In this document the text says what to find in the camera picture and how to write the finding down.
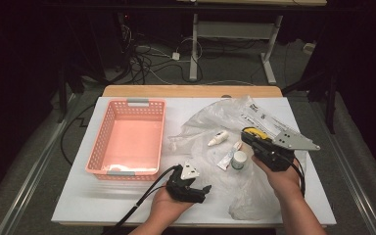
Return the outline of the clear plastic bag smiley print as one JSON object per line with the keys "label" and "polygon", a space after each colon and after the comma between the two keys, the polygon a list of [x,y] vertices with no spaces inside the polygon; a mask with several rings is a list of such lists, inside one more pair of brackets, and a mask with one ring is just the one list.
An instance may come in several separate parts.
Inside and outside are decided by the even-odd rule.
{"label": "clear plastic bag smiley print", "polygon": [[[172,153],[184,155],[200,171],[200,182],[212,186],[211,199],[220,202],[222,209],[236,220],[269,219],[280,213],[263,170],[252,163],[252,147],[241,140],[241,132],[252,127],[270,138],[286,129],[298,132],[245,96],[204,107],[180,126],[179,134],[168,138]],[[228,132],[228,138],[209,147],[209,141],[221,130]],[[248,157],[245,166],[237,170],[230,164],[227,170],[220,169],[218,162],[239,140],[239,151]]]}

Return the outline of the white jar green label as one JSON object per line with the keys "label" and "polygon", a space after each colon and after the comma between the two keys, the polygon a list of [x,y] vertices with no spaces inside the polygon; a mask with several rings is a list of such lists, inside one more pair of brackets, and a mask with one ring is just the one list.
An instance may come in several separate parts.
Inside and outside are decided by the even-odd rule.
{"label": "white jar green label", "polygon": [[245,166],[247,158],[247,155],[243,151],[237,151],[234,153],[230,164],[234,169],[240,170]]}

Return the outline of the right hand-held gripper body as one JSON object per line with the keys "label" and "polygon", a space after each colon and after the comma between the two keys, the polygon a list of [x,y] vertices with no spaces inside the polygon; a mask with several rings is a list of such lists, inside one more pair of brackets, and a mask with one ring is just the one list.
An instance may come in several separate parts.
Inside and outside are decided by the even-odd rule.
{"label": "right hand-held gripper body", "polygon": [[318,151],[320,147],[293,129],[282,130],[274,138],[253,129],[255,156],[272,171],[285,171],[293,163],[296,151]]}

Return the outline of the black metal stand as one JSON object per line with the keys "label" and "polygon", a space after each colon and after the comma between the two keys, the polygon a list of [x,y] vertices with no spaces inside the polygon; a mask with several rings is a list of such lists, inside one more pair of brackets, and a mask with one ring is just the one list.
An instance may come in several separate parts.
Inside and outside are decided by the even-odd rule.
{"label": "black metal stand", "polygon": [[81,68],[77,64],[62,64],[58,70],[58,94],[60,115],[58,123],[61,123],[68,111],[68,93],[67,87],[73,93],[82,94],[84,86],[81,81]]}
{"label": "black metal stand", "polygon": [[337,67],[325,66],[314,74],[303,76],[299,81],[281,89],[286,95],[295,90],[306,90],[310,102],[326,101],[325,124],[331,134],[335,133],[334,113],[337,90]]}

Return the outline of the pink perforated plastic basket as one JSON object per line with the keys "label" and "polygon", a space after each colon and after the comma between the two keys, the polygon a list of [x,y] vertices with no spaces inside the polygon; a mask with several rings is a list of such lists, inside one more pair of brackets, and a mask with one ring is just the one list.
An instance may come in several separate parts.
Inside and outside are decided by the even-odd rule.
{"label": "pink perforated plastic basket", "polygon": [[165,106],[162,99],[110,99],[86,171],[100,180],[156,180]]}

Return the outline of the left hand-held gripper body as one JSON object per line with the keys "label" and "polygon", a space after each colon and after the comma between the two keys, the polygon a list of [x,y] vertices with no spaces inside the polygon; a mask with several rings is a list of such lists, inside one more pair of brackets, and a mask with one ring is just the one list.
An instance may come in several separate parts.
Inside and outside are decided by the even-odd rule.
{"label": "left hand-held gripper body", "polygon": [[191,184],[199,175],[200,173],[189,162],[179,164],[169,177],[165,189],[173,200],[190,202],[191,196],[199,195],[191,188]]}

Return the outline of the desk with white metal frame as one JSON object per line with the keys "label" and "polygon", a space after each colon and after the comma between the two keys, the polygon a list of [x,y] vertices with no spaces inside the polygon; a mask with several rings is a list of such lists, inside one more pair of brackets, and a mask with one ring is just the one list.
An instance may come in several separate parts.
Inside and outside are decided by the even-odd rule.
{"label": "desk with white metal frame", "polygon": [[[237,5],[251,10],[253,7],[277,7],[280,10],[287,10],[295,8],[313,8],[324,7],[327,5],[327,0],[179,0],[183,2],[191,2],[193,6],[199,7],[206,4],[222,5]],[[199,59],[203,52],[203,47],[200,45],[198,38],[227,38],[227,39],[254,39],[267,40],[268,46],[265,52],[260,54],[261,65],[264,70],[267,82],[270,85],[277,83],[274,76],[270,57],[274,48],[275,41],[280,30],[283,14],[276,16],[273,23],[243,23],[236,20],[229,20],[225,17],[221,21],[209,20],[203,21],[199,19],[199,14],[193,15],[192,23],[192,41],[191,57],[190,57],[190,72],[189,80],[198,81]]]}

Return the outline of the person's left hand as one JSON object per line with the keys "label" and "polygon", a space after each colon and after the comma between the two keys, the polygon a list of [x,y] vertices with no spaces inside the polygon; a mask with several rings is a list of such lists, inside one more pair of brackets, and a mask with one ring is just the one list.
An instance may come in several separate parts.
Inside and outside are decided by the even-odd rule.
{"label": "person's left hand", "polygon": [[154,225],[167,228],[192,206],[193,203],[172,199],[167,190],[162,188],[154,196],[148,220]]}

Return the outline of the person's right hand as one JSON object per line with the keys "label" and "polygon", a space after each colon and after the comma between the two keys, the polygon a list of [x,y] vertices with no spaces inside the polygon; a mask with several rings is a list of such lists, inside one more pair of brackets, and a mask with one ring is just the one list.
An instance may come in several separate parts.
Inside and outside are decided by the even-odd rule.
{"label": "person's right hand", "polygon": [[280,202],[305,197],[301,191],[301,172],[297,160],[293,160],[294,165],[289,166],[285,171],[272,171],[255,156],[252,156],[252,161],[265,172],[267,180]]}

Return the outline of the small white dropper bottle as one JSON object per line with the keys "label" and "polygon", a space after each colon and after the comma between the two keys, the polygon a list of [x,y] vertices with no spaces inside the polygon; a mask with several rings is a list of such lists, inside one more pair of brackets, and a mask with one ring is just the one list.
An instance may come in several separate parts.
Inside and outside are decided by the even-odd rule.
{"label": "small white dropper bottle", "polygon": [[222,143],[228,138],[229,134],[226,130],[221,130],[209,141],[208,146],[214,146]]}

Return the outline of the white ointment tube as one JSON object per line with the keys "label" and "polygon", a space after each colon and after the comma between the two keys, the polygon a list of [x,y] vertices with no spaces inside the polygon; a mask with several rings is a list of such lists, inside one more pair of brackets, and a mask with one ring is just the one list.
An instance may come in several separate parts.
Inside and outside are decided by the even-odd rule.
{"label": "white ointment tube", "polygon": [[217,166],[222,170],[227,170],[232,158],[234,157],[234,154],[237,151],[239,151],[241,147],[242,147],[242,141],[239,140],[231,147],[228,153],[218,162]]}

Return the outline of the metal floor rail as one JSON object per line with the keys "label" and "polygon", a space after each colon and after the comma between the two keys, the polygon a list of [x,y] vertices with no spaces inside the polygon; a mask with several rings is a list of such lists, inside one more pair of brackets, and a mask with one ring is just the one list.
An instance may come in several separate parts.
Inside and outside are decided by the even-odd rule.
{"label": "metal floor rail", "polygon": [[0,224],[0,235],[14,234],[15,229],[18,226],[24,211],[34,194],[47,165],[50,162],[56,143],[61,138],[63,131],[66,129],[68,121],[72,117],[72,113],[76,109],[80,99],[80,95],[70,95],[67,102],[67,107],[69,110],[64,117],[57,122],[54,130],[51,132],[50,139],[48,140],[45,148],[32,165],[19,193]]}
{"label": "metal floor rail", "polygon": [[322,131],[321,157],[315,160],[336,224],[334,235],[376,235],[376,206],[369,195],[365,157],[328,131]]}

